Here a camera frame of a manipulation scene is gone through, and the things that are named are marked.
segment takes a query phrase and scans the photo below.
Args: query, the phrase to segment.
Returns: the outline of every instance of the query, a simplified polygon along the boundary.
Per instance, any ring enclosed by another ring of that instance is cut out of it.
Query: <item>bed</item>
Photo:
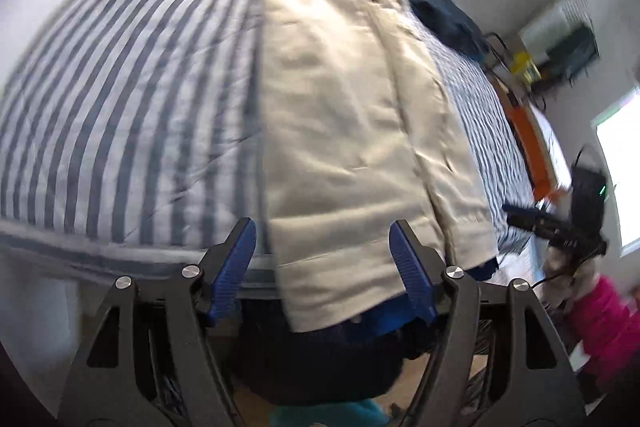
[[[276,298],[262,227],[260,0],[71,0],[0,102],[0,244],[83,279],[163,277],[258,223],[245,298]],[[529,235],[526,166],[478,64],[415,18],[459,111],[500,253]]]

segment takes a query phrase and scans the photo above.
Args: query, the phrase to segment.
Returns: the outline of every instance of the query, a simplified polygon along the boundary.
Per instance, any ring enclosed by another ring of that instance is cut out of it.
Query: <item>orange object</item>
[[[536,118],[528,106],[520,105],[500,80],[489,77],[489,82],[498,95],[507,119],[511,122],[516,139],[520,142],[533,185],[533,197],[540,201],[556,190],[558,182]]]

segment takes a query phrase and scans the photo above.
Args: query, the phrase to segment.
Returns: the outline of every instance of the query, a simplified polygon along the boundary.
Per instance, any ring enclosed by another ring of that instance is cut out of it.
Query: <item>bright window light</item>
[[[622,246],[635,250],[640,245],[640,92],[634,90],[605,114],[596,133],[615,187]]]

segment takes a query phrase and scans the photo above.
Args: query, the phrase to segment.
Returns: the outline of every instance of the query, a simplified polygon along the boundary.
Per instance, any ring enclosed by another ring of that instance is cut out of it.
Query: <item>metal screw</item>
[[[189,266],[185,266],[182,268],[182,276],[191,279],[196,277],[197,274],[200,273],[200,268],[194,264],[190,264]]]
[[[514,279],[513,287],[519,292],[526,292],[529,289],[529,283],[524,279]]]
[[[116,288],[118,290],[124,290],[124,288],[128,288],[131,286],[131,277],[128,275],[123,275],[122,277],[118,277],[116,280]]]
[[[445,272],[452,279],[462,279],[465,275],[465,271],[460,266],[447,266]]]

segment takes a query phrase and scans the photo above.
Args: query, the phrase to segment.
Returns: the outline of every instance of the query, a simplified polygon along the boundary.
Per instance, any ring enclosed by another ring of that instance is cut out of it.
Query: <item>pink fabric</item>
[[[585,370],[606,390],[640,350],[640,313],[632,314],[612,283],[600,277],[593,291],[575,302],[568,319],[591,355]]]

